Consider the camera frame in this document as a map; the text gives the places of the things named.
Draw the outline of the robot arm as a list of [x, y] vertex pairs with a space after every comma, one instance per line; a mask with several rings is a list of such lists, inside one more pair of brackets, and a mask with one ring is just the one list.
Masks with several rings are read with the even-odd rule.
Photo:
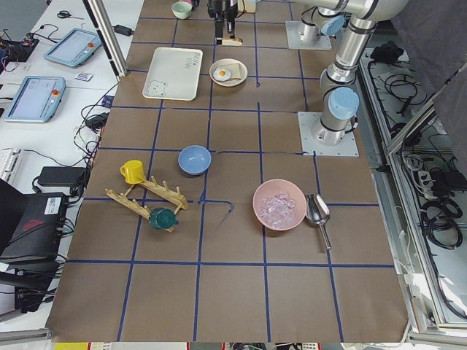
[[335, 34], [350, 13], [336, 57], [320, 76], [323, 113], [311, 128], [321, 144], [333, 147], [341, 142], [345, 129], [358, 110], [358, 94], [350, 87], [355, 82], [358, 61], [372, 37], [377, 23], [394, 18], [406, 1], [302, 1], [302, 18], [310, 20], [321, 34]]
[[[242, 16], [246, 9], [246, 5], [238, 8], [237, 1], [207, 2], [208, 15], [215, 22], [215, 41], [218, 45], [243, 45], [243, 40], [235, 34], [235, 20]], [[341, 12], [306, 5], [299, 22], [286, 22], [288, 47], [329, 50], [329, 37], [337, 34], [343, 25], [344, 15]]]

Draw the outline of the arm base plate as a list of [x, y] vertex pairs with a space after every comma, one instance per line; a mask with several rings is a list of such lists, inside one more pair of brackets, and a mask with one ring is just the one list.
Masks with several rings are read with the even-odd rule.
[[321, 124], [321, 112], [299, 112], [298, 126], [305, 155], [358, 157], [355, 134], [348, 124], [343, 131], [330, 131]]
[[301, 21], [286, 21], [287, 45], [294, 50], [332, 50], [329, 36], [322, 35], [316, 26]]

